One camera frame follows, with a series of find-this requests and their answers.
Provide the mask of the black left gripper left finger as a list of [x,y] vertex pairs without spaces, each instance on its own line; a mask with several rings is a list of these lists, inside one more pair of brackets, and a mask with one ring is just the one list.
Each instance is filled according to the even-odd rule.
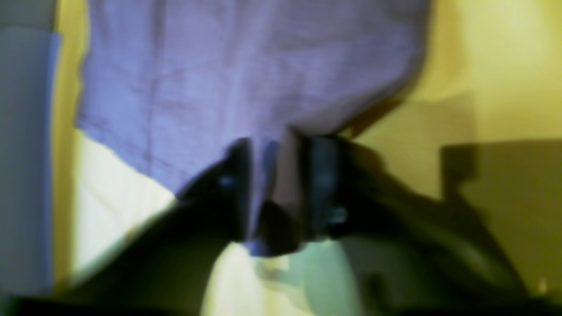
[[199,316],[217,258],[244,236],[251,144],[186,186],[100,272],[64,296],[59,316]]

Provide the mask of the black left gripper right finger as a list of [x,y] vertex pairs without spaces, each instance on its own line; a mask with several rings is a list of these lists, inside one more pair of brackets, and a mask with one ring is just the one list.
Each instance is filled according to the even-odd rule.
[[411,191],[366,147],[304,140],[309,232],[341,242],[372,316],[529,316],[532,298],[478,214]]

